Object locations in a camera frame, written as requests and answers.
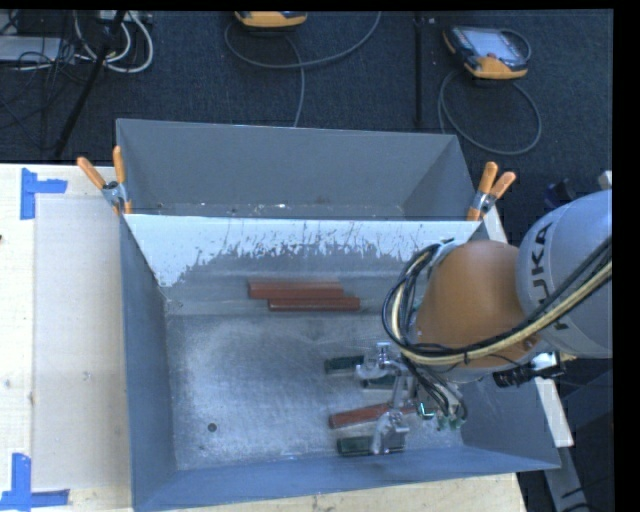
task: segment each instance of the black cable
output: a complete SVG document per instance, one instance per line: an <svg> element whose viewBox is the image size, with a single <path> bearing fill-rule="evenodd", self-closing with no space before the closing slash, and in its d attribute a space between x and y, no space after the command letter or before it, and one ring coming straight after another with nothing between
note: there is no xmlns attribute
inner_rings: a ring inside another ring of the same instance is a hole
<svg viewBox="0 0 640 512"><path fill-rule="evenodd" d="M447 368L446 370L436 370L435 368L431 368L431 371L433 373L439 373L440 375L444 375L445 373L449 373L450 371L454 370L458 366L460 366L460 363L454 363L450 365L449 368Z"/></svg>
<svg viewBox="0 0 640 512"><path fill-rule="evenodd" d="M420 383L422 388L429 394L429 396L436 402L438 408L442 411L442 414L445 416L449 416L449 399L447 396L440 391L436 386L434 386L431 382L429 382L424 375L422 375L413 362L410 359L407 359L405 356L402 356L402 361L411 372L411 375Z"/></svg>
<svg viewBox="0 0 640 512"><path fill-rule="evenodd" d="M556 288L556 290L550 294L547 299L545 301L543 301L525 320L523 320L522 322L520 322L518 325L516 325L514 328L510 329L509 331L499 334L497 336L493 336L491 338L487 338L485 340L476 342L476 343L472 343L470 345L467 345L465 347L462 348L451 348L451 347L444 347L446 350L438 350L438 351L433 351L430 350L429 348L427 348L425 346L425 344L414 344L414 345L408 345L406 343L403 344L403 346L409 350L410 352L416 354L416 355L429 355L429 356L441 356L441 355L458 355L458 354L466 354L469 351L472 350L476 350L476 349L480 349L480 348L486 348L489 347L491 345L494 345L514 334L516 334L517 332L521 331L522 329L524 329L525 327L529 326L531 323L535 322L536 320L538 320L539 318L541 318L544 313L547 311L547 309L567 290L569 289L571 286L575 285L575 282L577 281L577 278L587 269L589 268L592 264L596 263L597 267L593 270L592 274L595 274L595 272L597 272L597 270L611 257L611 236L609 236L605 241L603 241L585 260L583 260L583 262L569 275L569 277L567 277L563 283L561 283L560 286L558 286L558 288ZM570 311L572 311L575 307L577 307L580 303L582 303L587 297L583 298L580 302L578 302L577 304L575 304L570 310L566 311L564 314L568 314ZM395 337L392 336L392 339L396 342L397 339Z"/></svg>
<svg viewBox="0 0 640 512"><path fill-rule="evenodd" d="M66 23L66 17L63 16L62 26L60 27L61 37L60 37L60 42L58 43L58 52L56 53L56 58L54 59L53 65L49 68L49 71L47 72L47 79L45 80L45 84L44 84L44 88L49 89L47 93L46 101L44 101L44 103L47 103L49 99L51 99L53 87L56 83L58 72L61 70L61 64L64 60L64 50L66 46L65 46L64 38L62 36L64 35L65 23Z"/></svg>
<svg viewBox="0 0 640 512"><path fill-rule="evenodd" d="M35 147L37 147L38 149L41 149L41 144L40 142L38 142L36 140L36 138L34 137L34 135L29 131L29 129L26 127L26 125L24 124L23 120L13 111L13 109L9 106L9 104L5 101L5 99L0 95L0 103L2 103L2 106L5 108L5 110L7 112L9 112L9 114L11 115L11 117L13 117L13 119L15 120L15 122L18 124L18 126L20 127L20 129L24 132L24 134L27 136L27 139L29 139L29 142L31 142Z"/></svg>
<svg viewBox="0 0 640 512"><path fill-rule="evenodd" d="M23 53L21 53L21 54L20 54L20 56L18 57L18 61L17 61L17 62L18 62L18 66L20 65L20 63L21 63L22 59L24 59L26 56L28 56L28 55L29 55L29 54L31 54L31 53L36 53L36 54L40 55L40 52L35 52L35 51L23 52ZM19 91L18 91L18 93L17 93L17 94L15 94L14 96L12 96L10 99L6 99L6 98L5 98L5 101L6 101L8 104L11 104L11 103L13 103L14 101L16 101L18 98L20 98L21 96L23 96L23 95L24 95L24 94L29 90L29 88L31 87L31 83L33 82L34 77L35 77L35 73L32 73L32 74L29 76L29 78L25 81L25 83L24 83L24 84L22 84L22 86L20 86L20 87L19 87Z"/></svg>
<svg viewBox="0 0 640 512"><path fill-rule="evenodd" d="M298 48L291 40L290 37L285 38L289 46L293 49L296 57L298 59L298 63L302 63L302 57L300 56L300 52ZM300 66L300 99L298 100L298 109L296 110L296 117L293 120L293 127L296 128L298 123L300 122L300 115L302 114L302 105L304 104L304 89L305 89L305 75L304 75L304 67Z"/></svg>
<svg viewBox="0 0 640 512"><path fill-rule="evenodd" d="M13 26L13 22L11 21L11 19L9 19L9 21L7 21L2 28L0 28L0 36L3 36L7 29L11 26Z"/></svg>
<svg viewBox="0 0 640 512"><path fill-rule="evenodd" d="M231 28L231 26L233 25L237 25L238 23L235 22L231 22L229 23L229 25L227 25L227 28L224 31L224 40L225 43L227 44L227 48L229 48L229 50L239 59L247 62L248 64L252 64L254 66L259 66L259 67L263 67L263 68L267 68L267 69L300 69L300 68L308 68L308 67L312 67L312 66L318 66L318 65L322 65L322 64L327 64L329 62L335 62L343 57L346 57L347 55L353 53L354 51L356 51L358 48L360 48L364 43L366 43L369 38L373 35L373 33L375 32L376 28L378 27L378 24L380 23L380 18L382 17L382 11L378 11L378 14L376 15L376 19L373 23L373 26L369 29L369 32L367 32L367 34L360 40L358 41L355 45L353 45L351 48L348 48L347 50L344 50L342 52L339 52L335 55L331 55L329 57L323 57L320 59L314 59L314 60L310 60L310 61L306 61L306 62L297 62L296 64L268 64L266 62L259 62L259 61L255 61L252 59L249 59L247 57L245 57L244 55L242 55L240 52L238 52L230 43L229 41L229 29Z"/></svg>
<svg viewBox="0 0 640 512"><path fill-rule="evenodd" d="M510 363L514 366L523 366L511 358L503 356L502 354L489 354L489 357L497 357L498 359L502 359L503 361L506 361L507 363Z"/></svg>
<svg viewBox="0 0 640 512"><path fill-rule="evenodd" d="M527 152L531 151L538 144L538 142L540 141L540 137L542 136L542 118L540 116L540 111L538 110L538 107L537 107L535 101L533 100L533 98L529 95L529 93L527 93L522 87L520 87L515 82L512 82L511 85L520 94L522 94L525 97L525 99L527 100L527 102L529 103L531 108L533 109L533 113L535 114L535 119L536 119L536 134L535 134L533 140L526 147L524 147L523 149L518 149L518 150L514 150L514 151L503 151L503 150L495 149L495 148L486 146L484 144L481 144L480 142L475 140L473 137L471 137L469 134L467 134L453 120L453 116L449 112L449 109L447 108L446 102L444 100L444 93L445 93L445 90L446 90L447 86L449 85L449 83L454 78L456 78L457 76L461 75L463 72L464 72L463 70L452 71L451 73L449 73L444 78L444 80L442 81L442 85L440 86L440 91L438 93L438 120L440 122L440 131L442 131L442 133L446 133L445 128L444 128L444 120L443 120L443 117L442 117L442 113L444 112L444 115L447 118L447 121L449 121L449 123L451 124L451 126L453 126L455 131L458 132L458 134L461 135L468 142L470 142L471 144L473 144L474 146L476 146L476 147L478 147L480 149L483 149L483 150L488 151L490 153L495 153L497 155L504 155L504 156L522 155L524 153L527 153Z"/></svg>
<svg viewBox="0 0 640 512"><path fill-rule="evenodd" d="M29 51L29 52L25 52L23 55L28 55L28 54L36 54L36 55L41 56L44 60L48 61L48 62L47 62L48 67L53 67L53 66L54 66L54 65L56 65L56 63L57 63L57 60L53 60L53 59L51 59L49 56L45 55L44 53L35 52L35 51ZM79 83L79 84L84 84L84 83L87 81L87 79L86 79L86 78L81 78L81 77L77 76L77 75L76 75L76 74L74 74L74 73L71 73L69 70L67 70L67 69L66 69L66 67L69 65L69 62L65 62L65 63L63 63L63 65L64 65L64 67L61 67L61 68L60 68L60 72L61 72L63 75L65 75L67 78L69 78L69 79L71 79L71 80L73 80L74 82Z"/></svg>
<svg viewBox="0 0 640 512"><path fill-rule="evenodd" d="M393 333L393 330L391 329L391 326L389 325L389 320L388 320L388 309L389 309L389 303L391 301L391 299L393 298L393 296L396 294L396 292L398 291L398 289L405 284L405 290L406 290L406 284L407 284L407 275L410 272L411 267L414 265L414 263L416 261L418 261L420 258L422 258L423 256L425 257L425 262L424 265L420 266L420 270L422 270L427 264L429 264L435 254L435 251L437 249L439 249L441 247L441 244L431 244L427 247L425 247L424 249L418 251L417 253L415 253L411 259L405 264L401 274L400 274L400 278L398 279L398 281L396 282L396 284L393 286L393 288L391 288L391 290L389 291L389 293L387 293L386 297L384 298L383 304L382 304L382 325L384 327L384 330L386 331L386 333L389 335L389 337L391 339L393 339L396 343L398 344L406 344L407 340L402 340L402 339L398 339L395 334ZM416 272L414 269L413 274L415 274L416 276L418 275L419 272Z"/></svg>
<svg viewBox="0 0 640 512"><path fill-rule="evenodd" d="M72 20L73 20L73 23L72 23L73 33L75 35L76 40L79 43L78 50L87 54L86 56L77 55L77 57L79 59L87 60L95 63L98 60L98 57L99 57L98 52L100 50L94 51L91 48L91 45L89 44L89 40L85 37L85 31L80 29L80 22L79 22L77 10L73 9L71 12L72 12ZM135 31L133 32L133 34L130 32L127 26L128 21L131 21L133 23L133 26L135 27ZM113 71L116 73L123 73L123 74L135 74L148 69L153 62L154 45L151 39L151 34L145 28L143 21L137 15L132 14L132 12L128 11L120 23L118 34L120 35L121 39L123 37L126 39L127 41L126 47L117 56L105 57L103 62L103 66L105 70ZM115 40L115 36L118 34L112 34L112 38ZM138 44L138 38L140 34L142 34L145 38L148 54L145 61L142 64L137 65L136 60L138 58L139 47L140 47ZM129 61L129 63L126 64L124 67L114 64L116 61L124 62L124 59L127 59Z"/></svg>
<svg viewBox="0 0 640 512"><path fill-rule="evenodd" d="M124 16L126 15L126 13L127 11L122 9L116 11L116 14L112 22L107 26L107 28L103 33L103 41L100 47L100 51L98 53L98 58L95 64L93 65L93 67L91 68L91 73L89 75L89 78L87 79L87 83L85 84L82 90L82 93L80 94L80 97L76 101L73 107L73 110L67 117L64 127L62 128L62 132L54 145L54 148L55 148L53 152L54 158L59 158L62 155L62 151L64 150L65 146L67 145L69 136L73 131L76 121L80 116L80 112L84 107L84 103L87 97L89 96L89 93L91 92L93 84L98 78L98 74L100 73L102 69L102 65L107 57L107 53L110 48L111 39L113 38L114 34L119 30L120 24L122 23L122 20L124 19Z"/></svg>
<svg viewBox="0 0 640 512"><path fill-rule="evenodd" d="M409 325L411 321L411 312L413 310L413 300L415 297L415 284L418 279L418 275L422 270L431 263L433 259L433 254L431 254L428 258L425 258L418 265L416 265L410 272L405 286L402 290L402 297L400 302L400 318L404 319L404 321L399 322L400 334L403 340L409 339Z"/></svg>
<svg viewBox="0 0 640 512"><path fill-rule="evenodd" d="M456 398L458 400L458 403L460 404L460 408L462 409L462 414L460 415L460 419L466 420L467 419L468 409L467 409L467 405L465 404L462 396L459 393L454 393L453 390L451 389L451 387L449 387L449 383L446 380L444 380L442 377L440 377L438 372L434 372L428 366L425 367L425 371L429 375L431 375L434 379L436 379L440 383L441 386L446 388L449 391L449 393L451 393L452 395L456 396Z"/></svg>
<svg viewBox="0 0 640 512"><path fill-rule="evenodd" d="M13 121L11 121L10 123L7 123L3 126L0 126L0 130L4 130L5 128L10 128L11 126L21 122L21 121L25 121L27 119L29 119L31 116L34 116L35 114L38 114L40 112L42 112L43 110L49 108L51 106L51 104L58 99L58 97L65 91L67 85L63 85L60 90L51 98L51 100L48 102L48 104L46 105L42 105L34 110L32 110L31 112L29 112L28 114L25 114L24 116L22 116L21 118L18 119L14 119Z"/></svg>
<svg viewBox="0 0 640 512"><path fill-rule="evenodd" d="M557 382L558 384L562 384L563 386L573 386L576 388L585 388L585 387L589 387L589 388L594 388L594 389L609 389L613 387L613 384L579 384L577 382L571 382L568 380L564 380L564 379L553 379L554 382Z"/></svg>
<svg viewBox="0 0 640 512"><path fill-rule="evenodd" d="M580 491L584 491L585 489L589 488L589 487L593 487L596 484L602 483L602 482L606 482L607 480L611 480L611 476L612 475L607 475L607 476L603 476L602 478L598 478L596 480L593 480L591 482L589 482L588 484L584 484L581 485L580 487L578 487L577 489L574 489L573 491L569 491L564 493L561 498L565 499L568 498L569 496L572 496L573 494L576 494Z"/></svg>

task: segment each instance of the blue corner marker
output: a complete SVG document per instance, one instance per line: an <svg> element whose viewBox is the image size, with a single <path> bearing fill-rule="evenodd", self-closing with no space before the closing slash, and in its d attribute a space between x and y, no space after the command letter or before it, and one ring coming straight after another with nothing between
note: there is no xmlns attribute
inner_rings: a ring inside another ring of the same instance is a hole
<svg viewBox="0 0 640 512"><path fill-rule="evenodd" d="M38 181L38 175L35 172L31 172L29 169L23 167L20 219L33 219L36 216L36 194L64 194L66 190L66 181Z"/></svg>
<svg viewBox="0 0 640 512"><path fill-rule="evenodd" d="M31 459L21 453L12 456L11 490L0 496L0 510L30 512L33 507L58 507L66 505L69 490L31 492Z"/></svg>

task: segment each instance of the cable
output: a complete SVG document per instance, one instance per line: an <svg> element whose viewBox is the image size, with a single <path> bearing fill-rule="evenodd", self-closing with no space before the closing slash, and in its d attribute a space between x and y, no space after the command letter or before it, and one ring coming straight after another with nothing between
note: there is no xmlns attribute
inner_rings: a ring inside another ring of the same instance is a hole
<svg viewBox="0 0 640 512"><path fill-rule="evenodd" d="M408 296L406 286L412 283L410 278L411 274L415 273L417 275L425 265L430 263L435 254L433 247L434 246L430 246L414 256L412 261L407 265L405 275L385 297L382 310L385 330L391 339L399 345L402 354L418 364L427 366L459 364L461 362L468 363L470 359L479 359L491 355L528 338L571 311L595 290L607 283L611 279L612 273L611 237L609 237L579 265L546 301L536 308L525 321L521 322L511 331L462 348L442 347L440 350L429 350L425 347L425 344L422 344L422 346L420 346L420 344L411 345L406 332L408 318L401 316L401 310L404 309L406 311L407 308L406 305L404 305L404 307L401 307L401 305L403 300L406 300ZM580 287L560 302L560 304L553 307L550 311L546 311L562 293L575 284L578 276L594 262L597 263L597 270L594 270Z"/></svg>
<svg viewBox="0 0 640 512"><path fill-rule="evenodd" d="M29 131L29 129L25 126L24 122L22 119L20 119L20 117L18 117L18 115L11 109L11 107L9 106L9 103L7 103L5 101L5 99L0 96L0 103L2 103L2 106L5 108L5 110L7 112L9 112L9 114L11 115L11 117L14 118L15 122L18 124L18 126L20 127L20 129L24 132L24 134L27 136L27 138L29 139L29 142L31 142L34 146L36 146L38 149L42 149L40 143L36 140L36 138L33 136L33 134Z"/></svg>
<svg viewBox="0 0 640 512"><path fill-rule="evenodd" d="M564 379L553 379L554 382L557 382L558 384L562 384L563 386L572 386L575 388L590 388L590 389L610 389L613 387L613 384L591 384L591 383L586 383L586 384L580 384L578 382L571 382L570 380L564 380Z"/></svg>
<svg viewBox="0 0 640 512"><path fill-rule="evenodd" d="M296 54L296 57L298 58L298 62L301 63L302 57L300 57L300 52L298 52L298 48L296 48L296 45L293 43L291 38L287 37L286 40L287 40L287 43L289 43L289 45L293 49L294 53ZM298 110L296 111L296 117L293 120L294 128L297 128L298 122L300 121L300 115L302 114L302 105L304 103L304 89L305 89L304 67L301 67L300 68L300 99L298 100Z"/></svg>
<svg viewBox="0 0 640 512"><path fill-rule="evenodd" d="M442 411L442 413L445 416L449 416L449 399L447 398L447 396L431 382L425 379L425 377L418 371L418 369L410 359L403 356L403 362L409 369L411 374L415 377L415 379L420 383L422 388L429 394L433 401L436 402L438 408Z"/></svg>
<svg viewBox="0 0 640 512"><path fill-rule="evenodd" d="M51 99L49 100L49 103L48 103L48 104L46 104L46 105L41 105L40 107L38 107L38 108L36 108L36 109L32 110L32 111L31 111L31 112L29 112L28 114L25 114L25 115L24 115L24 116L22 116L21 118L19 118L19 119L14 119L14 121L11 121L10 123L7 123L7 124L5 124L5 125L3 125L3 126L0 126L0 130L3 130L3 129L5 129L5 128L9 128L9 127L13 126L14 124L19 123L20 121L25 121L26 119L29 119L31 116L33 116L33 115L35 115L35 114L38 114L39 112L42 112L43 110L47 109L47 108L48 108L48 107L49 107L49 106L50 106L50 105L51 105L51 104L52 104L52 103L53 103L53 102L54 102L54 101L55 101L55 100L56 100L56 99L57 99L57 98L58 98L58 97L59 97L59 96L64 92L64 90L65 90L65 88L66 88L66 87L67 87L67 85L66 85L66 84L65 84L65 85L63 85L63 86L60 88L60 90L59 90L57 93L55 93L55 94L51 97Z"/></svg>
<svg viewBox="0 0 640 512"><path fill-rule="evenodd" d="M60 34L64 34L65 23L66 23L66 17L63 17L62 26L60 27ZM51 98L51 95L53 92L53 86L55 85L56 79L58 78L58 72L62 71L62 67L65 64L65 59L69 57L73 57L72 52L66 51L67 48L68 46L65 44L64 39L61 37L60 42L58 43L58 52L56 54L55 64L52 66L53 78L51 79L51 85L49 85L49 79L51 78L51 69L47 73L47 80L45 81L45 84L44 84L45 89L49 88L49 93L47 95L47 102Z"/></svg>
<svg viewBox="0 0 640 512"><path fill-rule="evenodd" d="M39 57L41 57L43 60L45 60L46 62L43 63L39 63L36 64L34 66L22 66L20 65L20 61L22 59L24 59L27 55L30 54L35 54L38 55ZM62 64L64 66L68 65L70 63L71 59L64 61ZM28 52L24 52L22 55L20 55L20 57L18 58L18 65L13 68L16 71L39 71L41 69L49 69L51 67L53 67L54 65L56 65L56 63L58 63L58 59L56 58L55 60L52 59L51 57L49 57L48 55L41 53L41 52L36 52L36 51L28 51ZM65 76L67 76L68 78L76 81L76 82L82 82L83 79L79 78L77 76L75 76L74 74L70 73L69 71L67 71L66 69L60 69L60 72L63 73Z"/></svg>
<svg viewBox="0 0 640 512"><path fill-rule="evenodd" d="M499 29L500 32L510 32L511 34L518 36L522 42L525 44L525 46L527 47L527 55L525 57L523 57L525 62L529 62L529 60L531 59L531 54L532 54L532 49L531 49L531 44L529 44L529 40L524 37L520 32L516 32L515 30L511 29L511 28L501 28Z"/></svg>
<svg viewBox="0 0 640 512"><path fill-rule="evenodd" d="M0 35L4 35L4 33L9 29L9 27L13 27L16 30L18 30L18 25L16 23L16 18L13 14L13 11L17 11L18 9L9 9L9 11L7 12L7 18L9 18L9 21L7 21L7 23L5 23L5 25L0 28Z"/></svg>
<svg viewBox="0 0 640 512"><path fill-rule="evenodd" d="M18 57L18 64L20 64L20 61L27 55L30 54L32 52L23 52L19 57ZM19 92L17 94L15 94L13 97L11 97L8 100L5 100L7 104L11 104L14 101L16 101L18 98L20 98L21 96L23 96L31 87L31 83L33 82L33 79L35 77L35 73L32 73L31 76L29 77L28 80L26 80L24 82L24 84L22 84L21 87L19 87Z"/></svg>
<svg viewBox="0 0 640 512"><path fill-rule="evenodd" d="M540 319L529 324L529 326L517 331L515 334L497 342L490 346L474 349L464 350L461 354L449 355L449 356L423 356L412 353L406 347L401 347L400 351L412 358L414 361L420 364L452 364L455 362L468 362L471 359L480 359L493 352L503 350L519 341L522 341L536 332L544 329L548 325L555 322L558 318L568 313L571 309L577 306L587 295L591 294L595 289L602 286L611 276L611 262L609 262L604 269L600 270L596 276L591 278L585 285L581 286L576 292L567 297L551 312L543 315Z"/></svg>
<svg viewBox="0 0 640 512"><path fill-rule="evenodd" d="M562 496L560 496L562 499L568 498L569 496L572 496L573 494L579 493L581 491L584 491L585 489L589 488L589 487L593 487L596 484L602 483L602 482L606 482L607 480L611 480L612 475L607 475L607 476L603 476L601 478L597 478L596 480L593 480L587 484L581 485L580 487L578 487L577 489L574 489L572 491L569 492L565 492Z"/></svg>
<svg viewBox="0 0 640 512"><path fill-rule="evenodd" d="M460 419L462 420L466 420L467 419L467 406L464 402L464 399L462 398L462 394L459 393L458 391L456 391L455 389L451 388L451 386L449 385L449 383L444 380L439 374L438 372L434 372L431 368L429 368L428 366L424 367L425 371L435 380L437 380L440 385L442 387L444 387L447 391L449 391L449 393L451 393L453 396L456 397L456 399L458 400L458 403L460 404L460 407L462 409L462 414L460 415Z"/></svg>
<svg viewBox="0 0 640 512"><path fill-rule="evenodd" d="M536 117L536 134L533 140L526 147L524 147L523 149L514 150L514 151L504 151L504 150L491 148L489 146L485 146L484 144L481 144L480 142L475 140L473 137L471 137L469 134L464 132L462 128L460 128L460 126L453 120L453 117L451 116L451 113L447 108L447 105L444 100L444 93L449 83L462 73L463 73L463 70L452 71L445 77L445 79L442 81L442 85L440 86L440 91L438 93L438 120L440 122L440 130L442 131L442 133L446 133L444 128L444 119L442 117L442 114L444 112L444 115L446 116L447 121L449 121L449 123L451 124L451 126L453 126L455 131L458 132L458 134L461 135L468 142L470 142L471 144L473 144L474 146L480 149L484 149L485 151L488 151L490 153L495 153L498 155L505 155L505 156L522 155L524 153L527 153L528 151L531 151L538 144L540 137L542 136L542 119L540 116L540 111L538 110L538 107L535 104L533 98L529 95L529 93L527 93L522 87L520 87L515 82L512 83L513 87L515 87L515 89L525 97L529 105L531 105L531 108L533 109L533 112Z"/></svg>
<svg viewBox="0 0 640 512"><path fill-rule="evenodd" d="M80 30L80 25L78 23L78 13L76 10L73 11L73 26L74 26L76 35L80 39L80 43L82 44L82 47L89 54L89 57L86 57L84 55L76 55L76 57L78 57L79 59L90 60L92 62L95 62L95 60L98 58L98 55L91 49L91 47L87 43L87 40L84 38L82 31ZM124 57L127 56L127 54L129 53L129 50L131 50L131 34L129 33L129 29L124 23L120 24L120 28L122 29L122 32L124 33L125 39L127 41L125 44L125 48L124 50L122 50L120 55L116 55L114 57L107 57L106 61L108 63L116 62L123 59Z"/></svg>
<svg viewBox="0 0 640 512"><path fill-rule="evenodd" d="M305 95L305 68L311 67L311 66L316 66L316 65L321 65L321 64L326 64L328 62L332 62L335 60L338 60L342 57L346 57L347 55L349 55L350 53L354 52L355 50L357 50L358 48L360 48L360 46L362 46L364 43L367 42L367 40L373 35L373 32L376 30L376 28L378 27L378 24L380 23L380 18L382 17L382 11L378 11L378 14L376 16L376 20L373 24L373 26L369 29L369 32L367 32L367 34L355 45L353 45L351 48L337 53L335 55L332 55L330 57L324 57L321 59L316 59L316 60L311 60L311 61L306 61L304 62L302 60L302 57L300 56L300 52L298 51L298 48L296 47L296 45L294 44L294 42L291 40L291 38L286 37L286 41L287 43L289 43L289 46L291 46L291 48L293 49L294 53L296 54L296 58L297 58L297 63L295 64L268 64L265 62L259 62L259 61L255 61L252 59L249 59L247 57L245 57L244 55L242 55L240 52L238 52L233 45L231 44L231 42L229 41L229 30L230 28L235 25L235 22L231 22L227 25L227 27L225 28L224 31L224 40L225 43L227 45L227 48L229 48L229 50L239 59L247 62L248 64L251 64L253 66L258 66L261 68L265 68L265 69L282 69L282 70L295 70L295 69L299 69L300 70L300 98L298 100L298 108L296 111L296 115L295 115L295 119L293 122L293 127L296 128L298 126L298 123L300 121L300 115L302 114L302 106L304 103L304 95Z"/></svg>
<svg viewBox="0 0 640 512"><path fill-rule="evenodd" d="M103 64L103 66L106 69L109 69L111 71L116 71L118 73L125 73L125 74L140 73L140 72L146 70L151 65L151 63L153 62L153 55L154 55L153 40L151 39L151 34L147 30L147 28L144 26L144 23L142 23L140 21L140 18L139 18L139 16L137 14L134 14L131 11L128 11L127 12L127 16L131 19L131 21L133 21L137 25L138 29L144 35L144 38L145 38L145 41L146 41L146 45L147 45L147 49L148 49L147 58L140 66L137 66L137 67L128 68L128 67L121 67L121 66L113 65L113 62L117 62L119 60L122 60L124 57L126 57L128 55L128 53L130 52L132 46L133 46L132 45L132 40L131 40L131 34L129 33L129 29L126 27L125 23L123 22L123 23L120 24L120 27L123 30L123 33L124 33L126 41L127 41L126 45L125 45L125 49L120 54L118 54L116 56L107 57L105 59L105 62ZM82 31L80 30L80 25L78 23L78 15L77 15L77 11L76 10L73 11L73 18L74 18L74 29L75 29L76 35L80 39L84 51L87 52L87 54L89 54L89 57L87 57L85 55L76 55L76 57L79 58L79 59L82 59L82 60L89 60L89 61L95 62L96 59L98 58L98 56L91 49L91 47L89 46L89 44L85 40L85 38L84 38L84 36L82 34Z"/></svg>
<svg viewBox="0 0 640 512"><path fill-rule="evenodd" d="M36 51L28 51L24 52L18 57L18 63L15 69L16 71L37 71L40 69L48 69L54 64L58 63L58 61L62 60L63 64L69 64L74 57L74 52L69 51L69 49L73 49L73 45L69 42L65 41L64 36L60 38L60 43L58 45L58 53L55 59L51 59L48 55L44 53L44 43L45 37L42 37L42 50L39 52ZM27 55L37 55L41 58L41 60L45 60L47 62L39 62L33 66L23 66L21 64L22 59Z"/></svg>
<svg viewBox="0 0 640 512"><path fill-rule="evenodd" d="M255 60L251 60L247 57L245 57L244 55L242 55L240 52L238 52L232 45L231 42L229 41L229 29L231 28L231 26L235 25L234 22L229 23L229 25L227 25L227 28L224 31L224 40L225 43L227 44L227 47L229 48L229 50L239 59L252 64L254 66L259 66L259 67L263 67L263 68L267 68L267 69L300 69L300 68L308 68L311 66L317 66L317 65L321 65L321 64L326 64L328 62L333 62L336 61L338 59L341 59L342 57L346 57L347 55L349 55L350 53L353 53L355 50L357 50L358 48L360 48L364 43L366 43L369 38L373 35L373 33L375 32L376 28L378 28L378 24L380 23L380 18L382 17L382 11L378 11L378 14L376 15L376 19L373 23L373 26L369 29L369 32L367 32L367 34L359 41L357 42L355 45L353 45L351 48L344 50L340 53L337 53L335 55L332 55L330 57L323 57L321 59L315 59L315 60L310 60L310 61L306 61L306 62L297 62L295 64L268 64L266 62L259 62L259 61L255 61Z"/></svg>

